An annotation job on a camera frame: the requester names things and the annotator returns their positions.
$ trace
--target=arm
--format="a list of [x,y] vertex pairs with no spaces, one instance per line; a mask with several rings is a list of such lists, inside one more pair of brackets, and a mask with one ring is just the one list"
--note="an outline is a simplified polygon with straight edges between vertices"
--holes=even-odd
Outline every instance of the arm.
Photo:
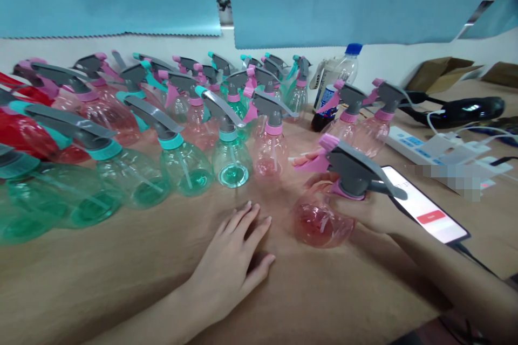
[[171,294],[126,322],[101,334],[92,345],[185,344],[221,321],[267,276],[269,254],[247,274],[252,255],[270,228],[264,219],[244,240],[259,205],[234,212],[219,227],[191,278]]

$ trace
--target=cardboard box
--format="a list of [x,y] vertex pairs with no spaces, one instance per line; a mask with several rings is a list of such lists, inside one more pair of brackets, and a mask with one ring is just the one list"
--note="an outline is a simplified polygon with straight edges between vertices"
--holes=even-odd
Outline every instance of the cardboard box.
[[518,65],[497,62],[482,77],[482,81],[518,88]]
[[428,60],[422,63],[406,88],[428,94],[444,92],[466,73],[482,67],[472,66],[473,63],[467,59],[453,57]]

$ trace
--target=red button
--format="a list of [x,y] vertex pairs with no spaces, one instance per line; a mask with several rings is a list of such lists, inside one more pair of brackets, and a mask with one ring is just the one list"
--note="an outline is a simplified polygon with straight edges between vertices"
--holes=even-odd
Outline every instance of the red button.
[[446,215],[443,212],[441,212],[440,210],[434,210],[431,213],[427,213],[425,215],[419,216],[417,218],[417,221],[419,221],[422,224],[428,224],[430,222],[433,222],[437,219],[441,219],[444,217],[446,217]]

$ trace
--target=blue bottle cap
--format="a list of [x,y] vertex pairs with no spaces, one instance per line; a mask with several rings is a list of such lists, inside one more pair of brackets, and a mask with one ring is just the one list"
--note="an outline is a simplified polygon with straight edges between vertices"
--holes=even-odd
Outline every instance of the blue bottle cap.
[[346,55],[358,55],[360,51],[362,51],[362,44],[359,43],[349,43],[347,45],[347,49],[345,50]]

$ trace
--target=bottle label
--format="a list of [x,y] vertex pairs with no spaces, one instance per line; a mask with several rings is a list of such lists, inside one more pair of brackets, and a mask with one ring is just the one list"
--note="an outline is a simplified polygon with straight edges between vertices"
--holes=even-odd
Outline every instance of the bottle label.
[[[320,102],[320,108],[323,107],[325,104],[331,100],[333,95],[335,94],[336,89],[333,85],[327,85],[325,87],[324,93],[322,95],[322,101]],[[336,112],[338,111],[338,107],[328,109],[327,111],[321,112],[320,115],[324,117],[334,117]]]

